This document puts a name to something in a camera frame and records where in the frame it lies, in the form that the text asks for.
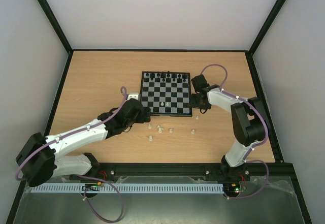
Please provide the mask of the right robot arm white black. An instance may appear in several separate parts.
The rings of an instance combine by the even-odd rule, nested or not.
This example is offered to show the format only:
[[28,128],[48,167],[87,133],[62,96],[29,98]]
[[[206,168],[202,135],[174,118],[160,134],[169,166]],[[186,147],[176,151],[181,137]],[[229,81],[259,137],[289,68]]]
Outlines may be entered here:
[[195,91],[190,96],[191,107],[205,113],[216,106],[231,114],[235,141],[222,157],[220,169],[225,178],[233,179],[249,154],[268,139],[268,121],[262,102],[257,97],[245,99],[219,85],[209,85],[202,74],[191,82]]

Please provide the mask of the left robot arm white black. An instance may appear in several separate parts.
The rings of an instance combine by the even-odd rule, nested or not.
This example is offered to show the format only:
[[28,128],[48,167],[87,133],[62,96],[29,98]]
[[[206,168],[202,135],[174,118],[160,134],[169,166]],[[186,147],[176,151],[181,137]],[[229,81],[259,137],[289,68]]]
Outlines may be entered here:
[[150,108],[129,99],[76,129],[48,136],[35,133],[16,157],[15,179],[25,180],[30,187],[35,187],[57,176],[96,177],[100,164],[91,153],[70,156],[70,152],[120,135],[135,123],[145,122],[150,122]]

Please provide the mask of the black and white chessboard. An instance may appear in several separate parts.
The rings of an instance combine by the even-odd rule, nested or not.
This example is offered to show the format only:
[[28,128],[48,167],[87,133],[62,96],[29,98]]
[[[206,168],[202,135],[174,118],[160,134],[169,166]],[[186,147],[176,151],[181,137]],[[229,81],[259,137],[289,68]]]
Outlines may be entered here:
[[150,108],[152,116],[191,117],[190,94],[190,73],[142,72],[140,102]]

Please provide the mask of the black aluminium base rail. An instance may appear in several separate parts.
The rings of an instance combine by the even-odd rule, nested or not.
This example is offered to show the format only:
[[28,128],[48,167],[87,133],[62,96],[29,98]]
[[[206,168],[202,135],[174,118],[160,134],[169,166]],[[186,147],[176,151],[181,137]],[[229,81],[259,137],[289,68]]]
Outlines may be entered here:
[[240,177],[249,179],[250,176],[290,176],[295,178],[295,170],[290,163],[245,163],[241,166],[231,168],[226,164],[113,164],[90,163],[90,169],[74,170],[64,165],[37,167],[36,172],[25,172],[24,177],[30,186],[38,186],[52,177],[69,175],[72,179],[85,177],[104,177],[113,181],[120,176],[188,176],[206,177],[208,181],[238,181]]

